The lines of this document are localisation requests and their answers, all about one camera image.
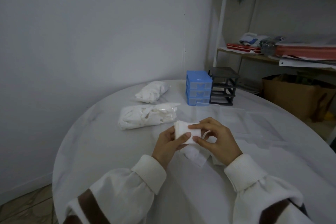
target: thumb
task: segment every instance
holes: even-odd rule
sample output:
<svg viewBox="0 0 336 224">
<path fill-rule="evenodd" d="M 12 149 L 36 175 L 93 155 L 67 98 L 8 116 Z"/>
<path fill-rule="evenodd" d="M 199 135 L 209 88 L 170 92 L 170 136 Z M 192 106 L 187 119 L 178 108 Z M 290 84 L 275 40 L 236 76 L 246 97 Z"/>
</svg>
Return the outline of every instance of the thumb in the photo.
<svg viewBox="0 0 336 224">
<path fill-rule="evenodd" d="M 211 151 L 212 150 L 212 147 L 213 147 L 213 144 L 212 143 L 209 143 L 207 141 L 205 141 L 204 139 L 198 137 L 198 136 L 194 136 L 192 138 L 194 140 L 194 142 L 196 142 L 197 144 L 199 144 L 200 146 L 202 146 L 203 148 Z"/>
<path fill-rule="evenodd" d="M 183 134 L 182 136 L 180 136 L 179 138 L 177 138 L 176 140 L 172 141 L 172 143 L 174 144 L 174 147 L 177 148 L 179 145 L 188 141 L 190 137 L 191 137 L 191 133 L 187 132 Z"/>
</svg>

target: person's left hand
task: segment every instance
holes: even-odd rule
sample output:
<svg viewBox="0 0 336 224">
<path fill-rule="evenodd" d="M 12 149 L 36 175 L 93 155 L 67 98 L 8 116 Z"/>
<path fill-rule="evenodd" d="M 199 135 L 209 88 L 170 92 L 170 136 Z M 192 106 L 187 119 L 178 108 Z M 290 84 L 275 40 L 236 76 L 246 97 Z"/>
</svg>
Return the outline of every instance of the person's left hand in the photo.
<svg viewBox="0 0 336 224">
<path fill-rule="evenodd" d="M 187 146 L 185 143 L 190 137 L 191 133 L 187 132 L 175 140 L 174 126 L 163 131 L 156 142 L 152 157 L 160 163 L 166 170 L 169 162 L 174 156 L 175 151 L 180 150 Z"/>
</svg>

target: black drawer organizer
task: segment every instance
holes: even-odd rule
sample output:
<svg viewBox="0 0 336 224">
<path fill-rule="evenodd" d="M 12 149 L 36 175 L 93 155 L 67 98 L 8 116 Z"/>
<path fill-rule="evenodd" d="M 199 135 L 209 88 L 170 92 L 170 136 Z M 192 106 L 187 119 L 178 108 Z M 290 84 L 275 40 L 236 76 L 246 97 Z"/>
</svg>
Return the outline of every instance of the black drawer organizer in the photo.
<svg viewBox="0 0 336 224">
<path fill-rule="evenodd" d="M 208 75 L 212 78 L 209 103 L 233 105 L 239 74 L 230 67 L 210 67 Z"/>
</svg>

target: wooden shelf board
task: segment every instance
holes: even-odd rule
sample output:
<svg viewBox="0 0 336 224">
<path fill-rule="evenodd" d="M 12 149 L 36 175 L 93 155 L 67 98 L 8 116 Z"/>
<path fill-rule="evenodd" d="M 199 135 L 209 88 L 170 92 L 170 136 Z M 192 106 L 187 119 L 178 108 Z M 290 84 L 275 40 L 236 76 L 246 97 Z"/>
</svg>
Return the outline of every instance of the wooden shelf board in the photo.
<svg viewBox="0 0 336 224">
<path fill-rule="evenodd" d="M 252 54 L 248 54 L 248 53 L 237 53 L 237 52 L 227 51 L 227 50 L 222 49 L 222 48 L 218 48 L 217 51 L 225 52 L 225 53 L 228 53 L 228 54 L 239 55 L 239 56 L 242 56 L 243 58 L 246 58 L 246 59 L 268 62 L 268 63 L 273 63 L 273 64 L 279 64 L 279 60 L 270 59 L 269 57 L 264 56 L 264 55 L 260 55 L 260 54 L 259 55 L 252 55 Z M 302 69 L 302 70 L 318 69 L 318 70 L 329 71 L 329 72 L 333 72 L 333 73 L 336 72 L 336 70 L 333 69 L 333 68 L 318 68 L 318 67 L 292 67 L 292 68 Z"/>
</svg>

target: white sleeve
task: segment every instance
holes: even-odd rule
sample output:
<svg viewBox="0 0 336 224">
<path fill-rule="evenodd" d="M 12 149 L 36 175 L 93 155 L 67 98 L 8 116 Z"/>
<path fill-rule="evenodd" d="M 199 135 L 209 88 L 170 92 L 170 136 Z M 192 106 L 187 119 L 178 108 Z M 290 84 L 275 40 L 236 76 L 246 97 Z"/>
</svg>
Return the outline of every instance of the white sleeve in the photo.
<svg viewBox="0 0 336 224">
<path fill-rule="evenodd" d="M 166 171 L 143 155 L 132 169 L 114 169 L 71 200 L 64 223 L 136 224 L 145 219 Z"/>
<path fill-rule="evenodd" d="M 268 175 L 250 155 L 240 155 L 224 172 L 237 192 L 233 224 L 312 223 L 305 215 L 301 192 Z"/>
</svg>

